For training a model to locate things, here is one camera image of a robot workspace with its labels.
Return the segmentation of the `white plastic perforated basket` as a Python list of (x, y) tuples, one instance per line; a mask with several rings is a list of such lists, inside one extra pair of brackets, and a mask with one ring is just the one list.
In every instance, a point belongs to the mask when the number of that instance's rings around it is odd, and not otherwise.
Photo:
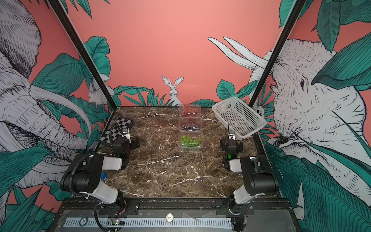
[(262, 129), (266, 120), (237, 97), (230, 97), (212, 106), (215, 117), (236, 140), (242, 140)]

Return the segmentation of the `green grape bunch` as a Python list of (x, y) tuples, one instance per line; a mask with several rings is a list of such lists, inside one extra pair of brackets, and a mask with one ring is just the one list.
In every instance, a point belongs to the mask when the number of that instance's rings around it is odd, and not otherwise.
[(183, 135), (180, 139), (180, 145), (189, 148), (199, 147), (201, 145), (201, 138)]

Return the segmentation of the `red grape bunch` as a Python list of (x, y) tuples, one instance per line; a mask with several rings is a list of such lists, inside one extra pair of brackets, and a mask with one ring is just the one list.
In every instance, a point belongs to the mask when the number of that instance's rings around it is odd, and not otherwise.
[(198, 115), (199, 111), (197, 108), (192, 107), (192, 106), (184, 106), (182, 110), (182, 115), (184, 116), (194, 116)]

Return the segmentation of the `clear plastic clamshell container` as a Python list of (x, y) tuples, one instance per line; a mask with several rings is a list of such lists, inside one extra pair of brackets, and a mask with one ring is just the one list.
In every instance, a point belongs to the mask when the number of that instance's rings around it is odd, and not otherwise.
[(179, 107), (180, 117), (200, 117), (202, 115), (201, 106), (198, 104), (187, 104)]

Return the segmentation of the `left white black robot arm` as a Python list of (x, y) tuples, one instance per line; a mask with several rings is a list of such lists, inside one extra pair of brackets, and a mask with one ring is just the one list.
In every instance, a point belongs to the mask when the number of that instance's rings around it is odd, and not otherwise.
[(120, 137), (113, 142), (113, 153), (109, 156), (99, 153), (76, 155), (60, 181), (61, 190), (94, 200), (114, 215), (128, 212), (123, 193), (104, 183), (101, 173), (126, 169), (130, 152), (139, 147), (139, 138)]

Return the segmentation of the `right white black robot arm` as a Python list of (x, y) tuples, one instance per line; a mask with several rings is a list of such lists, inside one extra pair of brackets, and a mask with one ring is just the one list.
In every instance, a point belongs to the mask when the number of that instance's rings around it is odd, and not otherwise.
[(242, 174), (243, 185), (227, 200), (215, 202), (218, 215), (246, 215), (255, 199), (278, 192), (278, 181), (265, 156), (239, 157), (238, 154), (243, 151), (243, 142), (230, 138), (221, 139), (220, 148), (225, 152), (224, 168)]

